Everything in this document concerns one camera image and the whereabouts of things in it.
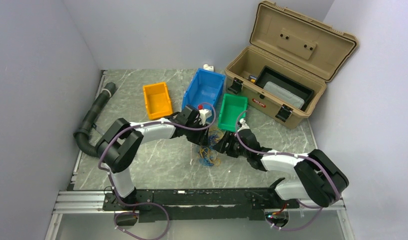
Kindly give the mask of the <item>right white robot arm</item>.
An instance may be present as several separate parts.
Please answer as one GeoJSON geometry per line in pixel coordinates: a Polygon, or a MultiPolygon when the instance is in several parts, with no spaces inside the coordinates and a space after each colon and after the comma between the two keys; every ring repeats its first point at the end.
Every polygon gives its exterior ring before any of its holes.
{"type": "Polygon", "coordinates": [[[288,200],[311,200],[318,207],[326,208],[338,201],[349,186],[346,175],[323,151],[279,152],[261,146],[250,129],[226,132],[213,148],[233,158],[246,158],[256,170],[292,175],[293,179],[279,178],[268,188],[267,200],[274,208],[288,200]]]}

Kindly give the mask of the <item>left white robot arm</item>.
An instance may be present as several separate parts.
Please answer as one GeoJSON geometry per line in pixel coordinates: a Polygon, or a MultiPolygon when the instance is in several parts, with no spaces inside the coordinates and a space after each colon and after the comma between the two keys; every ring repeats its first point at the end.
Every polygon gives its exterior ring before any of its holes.
{"type": "Polygon", "coordinates": [[[129,210],[136,203],[137,189],[131,179],[130,165],[141,144],[185,137],[195,145],[205,146],[210,128],[207,121],[215,113],[213,106],[206,109],[188,104],[180,112],[154,121],[117,119],[96,146],[100,158],[98,168],[107,173],[116,195],[116,204],[123,210],[129,210]]]}

